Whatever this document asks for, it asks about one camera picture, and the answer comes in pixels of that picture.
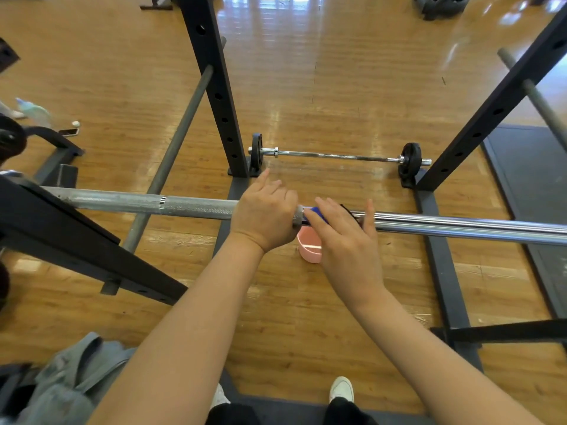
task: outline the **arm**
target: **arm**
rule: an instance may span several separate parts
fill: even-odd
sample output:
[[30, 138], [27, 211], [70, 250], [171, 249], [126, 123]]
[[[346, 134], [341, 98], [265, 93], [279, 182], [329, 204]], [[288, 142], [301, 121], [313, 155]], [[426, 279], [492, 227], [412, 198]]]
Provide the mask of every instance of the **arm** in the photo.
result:
[[415, 321], [386, 290], [369, 201], [362, 229], [333, 200], [317, 199], [330, 225], [305, 210], [322, 239], [322, 264], [339, 297], [417, 392], [437, 423], [541, 425], [531, 413]]
[[140, 345], [90, 425], [205, 422], [258, 264], [296, 234], [296, 192], [267, 177], [243, 194], [222, 248]]

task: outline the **hand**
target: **hand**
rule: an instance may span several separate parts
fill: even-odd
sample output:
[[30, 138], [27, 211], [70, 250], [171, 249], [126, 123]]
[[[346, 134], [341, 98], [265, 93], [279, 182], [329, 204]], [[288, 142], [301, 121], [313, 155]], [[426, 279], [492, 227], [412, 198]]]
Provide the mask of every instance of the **hand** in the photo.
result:
[[267, 169], [244, 194], [230, 223], [230, 235], [257, 244], [265, 253], [291, 242], [299, 227], [293, 227], [297, 192], [282, 186], [281, 180], [268, 181]]
[[330, 198], [317, 197], [315, 201], [329, 224], [307, 207], [303, 213], [321, 238], [321, 263], [331, 286], [351, 312], [374, 304], [386, 288], [382, 280], [372, 200], [366, 203], [362, 228], [351, 214]]

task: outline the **right hand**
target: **right hand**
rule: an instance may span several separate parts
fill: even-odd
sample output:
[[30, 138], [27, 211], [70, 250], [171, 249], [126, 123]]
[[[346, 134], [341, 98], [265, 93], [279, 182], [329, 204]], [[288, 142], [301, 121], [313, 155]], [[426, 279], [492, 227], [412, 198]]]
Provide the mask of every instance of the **right hand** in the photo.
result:
[[384, 296], [386, 288], [382, 280], [372, 200], [366, 202], [362, 228], [351, 214], [330, 198], [317, 197], [315, 202], [328, 224], [307, 207], [303, 212], [321, 238], [321, 263], [331, 286], [351, 312], [375, 304]]

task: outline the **wooden floor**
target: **wooden floor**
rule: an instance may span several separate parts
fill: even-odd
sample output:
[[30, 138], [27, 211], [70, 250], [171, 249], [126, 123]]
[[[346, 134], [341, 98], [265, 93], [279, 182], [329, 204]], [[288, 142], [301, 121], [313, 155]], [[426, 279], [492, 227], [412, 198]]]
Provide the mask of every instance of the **wooden floor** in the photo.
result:
[[[78, 186], [145, 192], [197, 84], [181, 14], [141, 12], [141, 0], [0, 0], [0, 35], [22, 60], [0, 77], [0, 99], [45, 106], [57, 127], [82, 123]], [[254, 132], [280, 149], [396, 156], [420, 142], [436, 158], [506, 74], [496, 51], [519, 56], [549, 22], [522, 0], [473, 0], [460, 17], [425, 22], [411, 0], [221, 0], [218, 22], [245, 146]], [[567, 63], [541, 90], [567, 115]], [[507, 122], [541, 125], [529, 102]], [[8, 168], [32, 174], [50, 149], [32, 139]], [[316, 195], [360, 208], [416, 211], [392, 164], [266, 158], [309, 205]], [[225, 198], [230, 178], [206, 99], [164, 192]], [[439, 188], [447, 216], [508, 218], [475, 151]], [[124, 238], [133, 215], [87, 212]], [[153, 217], [137, 254], [189, 285], [209, 262], [219, 222]], [[548, 317], [521, 247], [450, 240], [473, 325]], [[438, 325], [423, 240], [380, 235], [388, 288]], [[13, 286], [0, 313], [0, 363], [44, 363], [89, 331], [135, 346], [168, 307], [34, 258], [4, 257]], [[556, 344], [485, 346], [486, 374], [548, 424], [567, 423], [567, 360]], [[371, 343], [295, 245], [269, 253], [248, 293], [227, 367], [244, 393], [325, 402], [337, 375], [357, 403], [423, 412], [415, 392]]]

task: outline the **left hand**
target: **left hand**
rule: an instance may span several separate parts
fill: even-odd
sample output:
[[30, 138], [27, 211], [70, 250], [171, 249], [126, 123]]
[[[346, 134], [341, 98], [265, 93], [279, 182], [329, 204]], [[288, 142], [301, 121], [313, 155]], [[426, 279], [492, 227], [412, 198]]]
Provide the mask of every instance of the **left hand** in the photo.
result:
[[232, 213], [230, 235], [251, 240], [265, 253], [291, 242], [299, 227], [293, 227], [298, 206], [297, 191], [268, 181], [269, 170], [259, 175]]

